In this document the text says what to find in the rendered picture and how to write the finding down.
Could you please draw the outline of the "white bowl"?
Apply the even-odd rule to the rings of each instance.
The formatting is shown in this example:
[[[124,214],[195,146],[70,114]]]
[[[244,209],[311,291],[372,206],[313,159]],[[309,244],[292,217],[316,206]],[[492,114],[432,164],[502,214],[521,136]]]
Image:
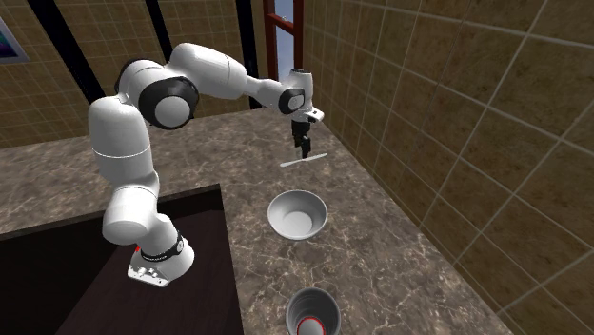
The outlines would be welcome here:
[[[271,228],[292,241],[303,241],[319,233],[327,216],[326,203],[318,195],[300,189],[277,195],[267,208]]]

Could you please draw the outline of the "framed wall picture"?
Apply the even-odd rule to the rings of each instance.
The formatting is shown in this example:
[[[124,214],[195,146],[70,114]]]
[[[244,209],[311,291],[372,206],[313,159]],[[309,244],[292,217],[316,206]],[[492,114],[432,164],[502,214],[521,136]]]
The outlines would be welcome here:
[[[30,58],[0,17],[0,64],[27,63],[29,61]]]

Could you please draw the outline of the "dark robot stand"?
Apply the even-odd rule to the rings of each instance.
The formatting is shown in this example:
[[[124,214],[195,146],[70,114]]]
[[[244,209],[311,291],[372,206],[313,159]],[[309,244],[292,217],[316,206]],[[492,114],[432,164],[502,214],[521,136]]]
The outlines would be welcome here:
[[[195,252],[165,287],[127,275],[133,246],[99,212],[0,237],[0,335],[244,335],[221,189],[160,199]]]

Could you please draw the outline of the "white flat stick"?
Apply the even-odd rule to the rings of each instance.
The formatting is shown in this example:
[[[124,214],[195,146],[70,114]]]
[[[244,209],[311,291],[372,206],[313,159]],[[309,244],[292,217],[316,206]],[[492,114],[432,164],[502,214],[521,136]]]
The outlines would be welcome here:
[[[320,159],[323,157],[326,157],[327,153],[321,153],[321,154],[317,154],[317,155],[313,155],[313,156],[309,156],[307,158],[301,158],[301,159],[297,159],[297,160],[293,160],[293,161],[288,161],[288,162],[283,162],[280,164],[280,167],[284,168],[284,167],[288,167],[297,163],[301,163],[301,162],[309,162],[309,161],[313,161],[316,159]]]

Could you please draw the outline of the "red framed window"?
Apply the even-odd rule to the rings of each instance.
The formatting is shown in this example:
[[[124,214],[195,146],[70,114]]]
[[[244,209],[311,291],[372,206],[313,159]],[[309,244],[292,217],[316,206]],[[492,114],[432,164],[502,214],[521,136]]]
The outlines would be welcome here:
[[[263,0],[267,73],[283,79],[304,64],[304,0]]]

